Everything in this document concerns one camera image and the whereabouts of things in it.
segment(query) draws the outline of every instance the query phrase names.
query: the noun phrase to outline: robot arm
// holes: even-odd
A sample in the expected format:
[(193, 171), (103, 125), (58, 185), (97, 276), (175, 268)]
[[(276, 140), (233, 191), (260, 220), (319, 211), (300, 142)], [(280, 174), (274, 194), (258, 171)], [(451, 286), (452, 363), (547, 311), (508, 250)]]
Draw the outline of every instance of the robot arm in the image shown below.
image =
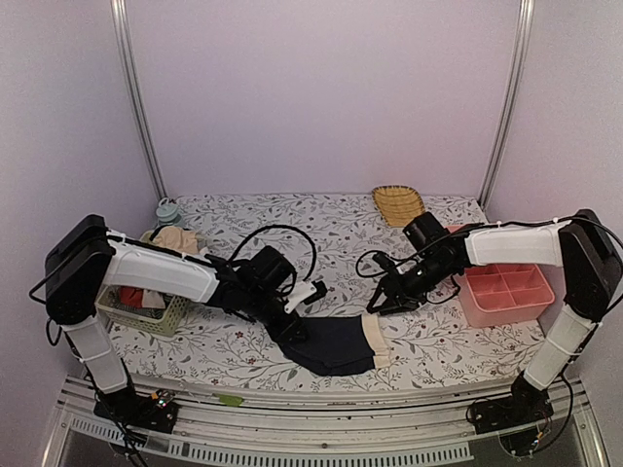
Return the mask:
[(228, 261), (180, 254), (126, 238), (106, 228), (103, 218), (86, 217), (47, 256), (44, 301), (50, 318), (65, 332), (87, 366), (98, 393), (95, 412), (123, 424), (170, 432), (177, 408), (172, 394), (152, 397), (134, 391), (128, 371), (96, 315), (103, 285), (127, 285), (185, 297), (193, 302), (244, 313), (259, 321), (276, 342), (303, 341), (306, 329), (296, 305), (326, 293), (322, 282), (299, 282), (294, 267), (270, 246), (250, 260)]
[[(415, 309), (439, 281), (465, 268), (489, 264), (542, 264), (564, 268), (567, 294), (545, 342), (514, 381), (506, 400), (476, 403), (471, 408), (478, 433), (496, 431), (550, 416), (547, 387), (592, 338), (621, 280), (622, 262), (593, 211), (539, 227), (473, 225), (450, 234), (430, 213), (404, 229), (421, 260), (400, 270), (387, 255), (373, 259), (386, 275), (380, 280), (370, 312)], [(381, 305), (377, 301), (385, 295)]]

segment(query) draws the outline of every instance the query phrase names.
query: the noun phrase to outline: beige plastic basket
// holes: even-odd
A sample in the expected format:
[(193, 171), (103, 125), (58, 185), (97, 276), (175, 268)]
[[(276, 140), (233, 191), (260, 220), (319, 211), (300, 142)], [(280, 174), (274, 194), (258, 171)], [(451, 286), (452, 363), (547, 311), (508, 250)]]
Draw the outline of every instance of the beige plastic basket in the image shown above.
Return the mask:
[(399, 185), (378, 187), (372, 191), (374, 203), (390, 227), (405, 227), (426, 212), (420, 194)]
[(116, 323), (169, 338), (175, 334), (189, 303), (183, 297), (173, 297), (166, 309), (135, 308), (119, 303), (115, 298), (116, 289), (114, 286), (102, 289), (95, 301), (99, 311)]

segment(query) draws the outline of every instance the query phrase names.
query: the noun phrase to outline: floral tablecloth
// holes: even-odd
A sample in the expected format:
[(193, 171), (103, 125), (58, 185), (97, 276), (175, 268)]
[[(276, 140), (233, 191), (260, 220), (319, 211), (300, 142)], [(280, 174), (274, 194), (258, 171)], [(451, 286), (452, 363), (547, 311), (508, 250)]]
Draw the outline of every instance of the floral tablecloth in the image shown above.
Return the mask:
[[(427, 210), (445, 225), (485, 220), (473, 198), (423, 199)], [(318, 249), (313, 278), (322, 278), (329, 293), (318, 303), (301, 305), (303, 315), (364, 312), (376, 282), (355, 274), (359, 255), (371, 248), (399, 257), (413, 253), (401, 229), (385, 224), (370, 195), (205, 196), (182, 197), (177, 202), (187, 226), (208, 238), (210, 251), (223, 257), (247, 234), (267, 224), (289, 224), (307, 232)], [(310, 265), (306, 242), (284, 231), (256, 237), (240, 256), (251, 256), (265, 244), (276, 247), (302, 273)], [(441, 301), (451, 293), (452, 286), (444, 283), (431, 299)], [(317, 377), (283, 357), (259, 324), (204, 305), (191, 305), (173, 338), (117, 324), (111, 338), (133, 373), (217, 386), (308, 392), (388, 391), (508, 377), (528, 363), (543, 340), (535, 321), (470, 328), (458, 299), (380, 320), (392, 349), (392, 364), (354, 377)]]

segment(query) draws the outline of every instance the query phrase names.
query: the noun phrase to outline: pink plastic organizer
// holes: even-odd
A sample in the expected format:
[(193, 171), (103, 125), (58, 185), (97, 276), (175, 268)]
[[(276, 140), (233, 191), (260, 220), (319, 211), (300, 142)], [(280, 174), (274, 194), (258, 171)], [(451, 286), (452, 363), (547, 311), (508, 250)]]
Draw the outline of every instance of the pink plastic organizer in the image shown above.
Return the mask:
[(475, 328), (536, 319), (554, 302), (537, 265), (470, 268), (457, 282), (465, 318)]

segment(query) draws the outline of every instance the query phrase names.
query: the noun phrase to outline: white wall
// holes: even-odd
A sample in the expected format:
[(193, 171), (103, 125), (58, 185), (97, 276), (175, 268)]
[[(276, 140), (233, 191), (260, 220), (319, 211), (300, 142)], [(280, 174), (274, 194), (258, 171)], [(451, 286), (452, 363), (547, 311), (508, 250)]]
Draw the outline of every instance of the white wall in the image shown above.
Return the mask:
[[(623, 3), (536, 2), (534, 14), (490, 218), (591, 207), (623, 235)], [(562, 296), (562, 278), (554, 279)], [(620, 306), (578, 362), (612, 465), (623, 464), (622, 330)]]
[(515, 0), (128, 2), (175, 194), (478, 193)]
[(26, 292), (84, 215), (138, 234), (155, 196), (144, 168), (109, 2), (0, 5), (0, 464), (40, 462), (70, 366)]

